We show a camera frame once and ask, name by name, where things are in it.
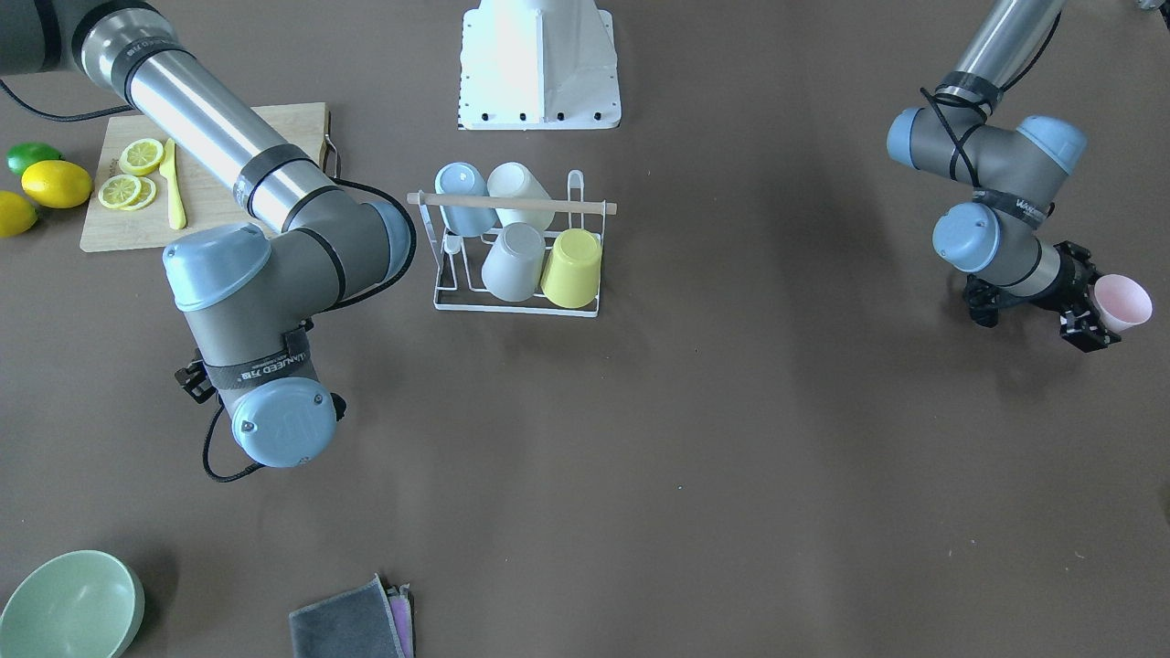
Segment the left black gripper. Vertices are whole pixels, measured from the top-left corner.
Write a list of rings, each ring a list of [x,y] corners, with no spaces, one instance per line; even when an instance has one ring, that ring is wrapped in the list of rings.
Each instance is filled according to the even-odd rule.
[[[999,313],[1025,303],[1060,316],[1060,337],[1082,352],[1094,352],[1122,342],[1119,334],[1104,328],[1093,302],[1090,285],[1101,277],[1090,262],[1090,251],[1071,241],[1041,246],[1037,265],[1018,285],[1002,288],[966,276],[963,300],[979,325],[997,325]]]

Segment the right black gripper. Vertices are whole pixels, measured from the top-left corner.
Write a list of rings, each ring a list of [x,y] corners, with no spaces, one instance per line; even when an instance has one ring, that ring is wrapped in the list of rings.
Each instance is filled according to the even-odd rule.
[[[218,383],[223,378],[225,366],[206,362],[200,349],[194,350],[187,366],[180,366],[179,370],[176,370],[176,383],[197,404],[204,404],[212,398],[222,400],[222,395],[218,392]]]

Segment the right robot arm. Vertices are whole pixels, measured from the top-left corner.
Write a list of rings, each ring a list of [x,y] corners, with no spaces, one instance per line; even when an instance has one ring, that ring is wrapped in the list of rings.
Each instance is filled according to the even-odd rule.
[[[176,375],[218,397],[248,472],[290,468],[333,440],[346,403],[311,363],[311,317],[384,292],[415,254],[410,213],[347,196],[190,54],[144,1],[5,1],[4,75],[82,71],[226,185],[245,222],[199,229],[161,262],[199,358]]]

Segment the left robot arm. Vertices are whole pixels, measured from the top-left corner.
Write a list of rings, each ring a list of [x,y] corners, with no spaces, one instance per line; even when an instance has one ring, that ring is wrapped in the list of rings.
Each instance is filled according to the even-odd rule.
[[[1090,251],[1041,242],[1057,192],[1087,145],[1062,119],[1033,115],[1013,130],[989,119],[1005,92],[1048,46],[1061,1],[999,1],[925,104],[899,114],[887,137],[894,162],[971,189],[932,229],[932,249],[964,273],[963,300],[975,324],[997,325],[1023,303],[1057,313],[1061,337],[1085,352],[1115,345],[1090,300],[1101,277]]]

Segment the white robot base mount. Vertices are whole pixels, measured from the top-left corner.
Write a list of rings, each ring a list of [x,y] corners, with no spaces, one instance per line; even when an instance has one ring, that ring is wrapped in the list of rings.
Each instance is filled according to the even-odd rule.
[[[463,14],[457,126],[613,129],[622,121],[613,16],[593,1],[482,1]]]

